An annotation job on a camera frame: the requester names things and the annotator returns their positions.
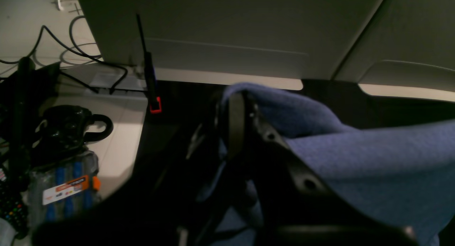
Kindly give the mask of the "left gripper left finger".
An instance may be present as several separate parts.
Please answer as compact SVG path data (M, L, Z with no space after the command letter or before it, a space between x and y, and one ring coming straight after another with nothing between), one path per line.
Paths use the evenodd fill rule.
M246 111L242 92L220 99L184 126L158 155L153 182L153 245L238 246L246 225L237 213Z

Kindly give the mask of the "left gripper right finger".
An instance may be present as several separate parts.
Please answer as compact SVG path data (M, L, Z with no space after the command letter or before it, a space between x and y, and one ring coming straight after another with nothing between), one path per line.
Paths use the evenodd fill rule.
M242 92L245 158L261 204L256 246L416 246L411 227L393 227L341 199L290 149Z

